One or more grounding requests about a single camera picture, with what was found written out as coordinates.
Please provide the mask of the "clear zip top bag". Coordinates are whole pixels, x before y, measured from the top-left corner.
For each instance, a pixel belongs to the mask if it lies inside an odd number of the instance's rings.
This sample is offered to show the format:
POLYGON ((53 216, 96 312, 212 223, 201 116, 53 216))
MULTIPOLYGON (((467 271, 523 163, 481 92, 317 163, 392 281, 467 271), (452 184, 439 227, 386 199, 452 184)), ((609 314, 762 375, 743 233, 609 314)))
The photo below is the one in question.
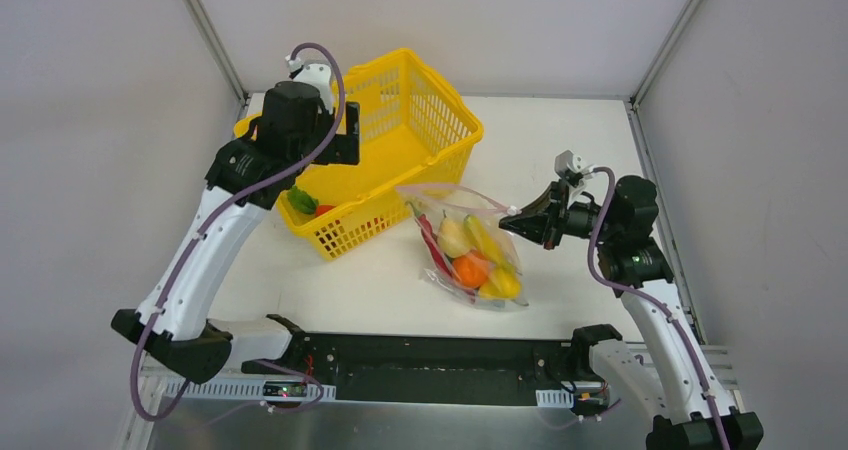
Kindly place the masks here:
POLYGON ((526 308, 523 268, 512 234, 499 227, 518 209, 451 183, 395 188, 431 258, 424 274, 464 304, 490 311, 526 308))

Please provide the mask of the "orange tangerine with leaf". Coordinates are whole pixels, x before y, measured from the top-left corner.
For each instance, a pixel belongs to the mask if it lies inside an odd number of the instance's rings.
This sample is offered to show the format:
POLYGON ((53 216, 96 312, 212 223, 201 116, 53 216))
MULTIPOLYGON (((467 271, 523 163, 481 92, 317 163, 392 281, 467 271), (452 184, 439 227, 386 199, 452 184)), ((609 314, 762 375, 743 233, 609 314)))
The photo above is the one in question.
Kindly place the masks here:
POLYGON ((452 261, 453 279, 465 288, 477 289, 487 280, 491 268, 489 260, 477 250, 471 250, 452 261))

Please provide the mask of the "red chili pepper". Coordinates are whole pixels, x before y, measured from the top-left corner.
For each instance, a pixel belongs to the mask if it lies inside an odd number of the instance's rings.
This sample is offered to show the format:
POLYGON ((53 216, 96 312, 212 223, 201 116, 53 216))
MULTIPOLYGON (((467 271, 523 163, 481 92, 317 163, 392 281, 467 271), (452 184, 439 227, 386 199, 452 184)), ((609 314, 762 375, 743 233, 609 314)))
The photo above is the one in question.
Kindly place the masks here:
POLYGON ((450 281, 450 285, 455 289, 463 293, 468 297, 469 301, 474 303, 476 296, 472 290, 467 290, 462 288, 455 281, 455 274, 453 271, 453 267, 451 265, 450 260, 441 252, 438 247, 436 234, 434 232, 433 226, 431 222, 428 220, 425 213, 419 210, 413 203, 409 203, 408 206, 412 210, 416 223, 420 228, 420 233, 422 236, 425 245, 428 248, 428 251, 431 255, 431 259, 437 267, 437 275, 439 277, 444 277, 450 281))

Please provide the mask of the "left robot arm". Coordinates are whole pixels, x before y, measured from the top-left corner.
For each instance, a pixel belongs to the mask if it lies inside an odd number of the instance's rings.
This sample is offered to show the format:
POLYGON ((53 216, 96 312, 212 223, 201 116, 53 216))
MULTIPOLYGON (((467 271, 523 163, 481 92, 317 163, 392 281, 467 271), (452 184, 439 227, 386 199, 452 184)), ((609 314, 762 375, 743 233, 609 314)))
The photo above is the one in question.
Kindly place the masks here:
POLYGON ((242 190, 298 163, 328 135, 333 138, 317 164, 358 164, 360 113, 358 102, 346 102, 335 128, 335 114, 325 109, 316 85, 283 81, 268 90, 261 113, 239 121, 235 139, 218 150, 195 219, 166 273, 137 308, 116 311, 112 329, 194 384, 258 359, 281 374, 297 372, 305 348, 292 339, 296 329, 288 320, 267 315, 228 322, 208 315, 247 237, 300 173, 247 196, 242 190))

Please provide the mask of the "pale yellow round fruit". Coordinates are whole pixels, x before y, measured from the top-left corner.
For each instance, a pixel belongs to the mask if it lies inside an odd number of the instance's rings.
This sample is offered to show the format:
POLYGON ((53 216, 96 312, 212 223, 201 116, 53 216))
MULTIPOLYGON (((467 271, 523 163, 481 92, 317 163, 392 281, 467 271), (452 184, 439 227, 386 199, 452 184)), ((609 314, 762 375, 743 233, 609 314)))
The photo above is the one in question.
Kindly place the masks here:
POLYGON ((437 245, 450 259, 461 257, 472 250, 472 244, 465 234, 462 223, 450 217, 444 217, 437 231, 437 245))

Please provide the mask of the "yellow lemon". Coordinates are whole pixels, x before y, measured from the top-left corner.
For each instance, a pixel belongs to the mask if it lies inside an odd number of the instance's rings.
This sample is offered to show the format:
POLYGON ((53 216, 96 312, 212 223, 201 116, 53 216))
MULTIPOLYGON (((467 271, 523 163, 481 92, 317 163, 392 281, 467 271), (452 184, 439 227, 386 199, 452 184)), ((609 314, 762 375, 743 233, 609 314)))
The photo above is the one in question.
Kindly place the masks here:
POLYGON ((522 284, 516 274, 509 269, 494 268, 488 279, 478 288, 481 298, 491 300, 513 300, 522 293, 522 284))

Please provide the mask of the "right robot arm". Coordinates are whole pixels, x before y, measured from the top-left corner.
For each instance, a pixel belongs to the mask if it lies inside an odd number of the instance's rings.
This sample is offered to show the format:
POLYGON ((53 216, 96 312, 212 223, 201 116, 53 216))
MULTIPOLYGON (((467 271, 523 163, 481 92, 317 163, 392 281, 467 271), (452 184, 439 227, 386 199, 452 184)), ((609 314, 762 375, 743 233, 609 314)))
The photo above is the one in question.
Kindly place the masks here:
POLYGON ((638 362, 603 325, 572 336, 567 354, 576 377, 596 376, 638 407, 649 427, 648 449, 756 449, 764 437, 758 416, 739 408, 721 385, 688 323, 673 272, 652 237, 659 214, 656 185, 609 168, 604 200, 572 202, 580 177, 550 183, 535 201, 502 218, 500 228, 556 248, 565 236, 588 240, 592 277, 614 291, 636 323, 655 370, 638 362))

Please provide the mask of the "yellow banana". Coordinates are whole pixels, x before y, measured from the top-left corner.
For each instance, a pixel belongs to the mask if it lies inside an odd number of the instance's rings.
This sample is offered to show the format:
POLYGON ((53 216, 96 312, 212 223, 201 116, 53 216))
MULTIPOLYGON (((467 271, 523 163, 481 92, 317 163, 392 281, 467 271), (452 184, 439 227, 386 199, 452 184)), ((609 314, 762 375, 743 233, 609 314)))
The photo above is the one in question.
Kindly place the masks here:
POLYGON ((517 270, 516 265, 508 258, 502 246, 480 218, 467 215, 463 220, 463 228, 470 243, 490 262, 511 271, 517 270))

